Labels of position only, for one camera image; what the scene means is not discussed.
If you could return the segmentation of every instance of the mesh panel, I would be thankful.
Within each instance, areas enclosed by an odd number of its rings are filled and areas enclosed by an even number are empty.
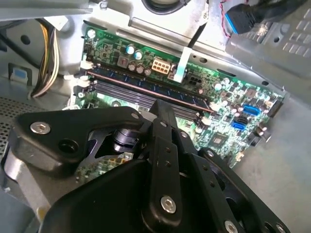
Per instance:
[[[3,156],[13,119],[23,113],[42,111],[45,110],[25,103],[17,102],[15,100],[0,97],[0,158]]]

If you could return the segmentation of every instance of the yellow wire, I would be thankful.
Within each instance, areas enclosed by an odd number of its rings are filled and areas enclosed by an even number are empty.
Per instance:
[[[49,43],[49,38],[48,38],[48,31],[47,29],[42,25],[40,24],[41,26],[41,29],[42,29],[42,33],[43,33],[43,38],[44,38],[44,65],[43,65],[43,73],[42,75],[45,75],[46,73],[46,68],[47,68],[47,65],[48,65],[48,43]]]

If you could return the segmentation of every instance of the screw hole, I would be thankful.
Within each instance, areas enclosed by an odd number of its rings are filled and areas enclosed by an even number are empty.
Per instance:
[[[29,37],[26,36],[26,35],[22,35],[22,36],[20,37],[20,40],[22,41],[22,43],[23,43],[24,45],[29,45],[29,44],[30,44],[30,39],[29,39]]]
[[[262,81],[262,83],[261,83],[262,85],[264,85],[264,86],[267,86],[267,85],[269,85],[269,83],[267,82],[267,81]]]
[[[204,58],[204,57],[200,57],[199,61],[200,61],[202,64],[207,63],[207,59]]]
[[[171,163],[169,161],[165,161],[165,166],[166,167],[171,167],[172,165],[171,165]]]
[[[63,139],[59,141],[58,148],[64,153],[73,154],[78,151],[79,145],[73,140]]]

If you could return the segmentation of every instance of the silver screw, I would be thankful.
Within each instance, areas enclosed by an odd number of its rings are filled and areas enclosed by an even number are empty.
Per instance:
[[[175,201],[169,196],[163,196],[161,198],[161,206],[167,213],[174,214],[176,212]]]
[[[79,98],[83,98],[83,97],[84,97],[84,94],[83,94],[82,92],[79,92],[79,93],[78,93],[78,97],[79,97]]]
[[[45,122],[32,123],[30,129],[37,134],[48,134],[51,131],[50,126]]]
[[[132,113],[132,117],[134,117],[135,119],[139,118],[139,116],[136,113]]]
[[[103,0],[99,3],[99,8],[101,10],[107,10],[108,7],[108,0]]]
[[[161,125],[164,126],[164,127],[167,127],[167,125],[163,121],[161,121]]]
[[[278,229],[279,232],[286,233],[285,230],[281,227],[281,225],[277,224],[276,228]]]
[[[183,137],[187,137],[187,134],[186,134],[185,132],[181,132],[181,135],[182,135]]]
[[[211,151],[208,150],[207,153],[208,153],[209,157],[214,157],[214,154]]]
[[[229,220],[225,221],[225,229],[229,233],[238,233],[236,226]]]

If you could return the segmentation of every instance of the cable bundle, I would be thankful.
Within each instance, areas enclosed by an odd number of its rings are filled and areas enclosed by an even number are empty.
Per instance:
[[[59,48],[55,28],[40,25],[44,38],[44,54],[35,88],[30,93],[33,98],[40,97],[53,85],[59,70]]]

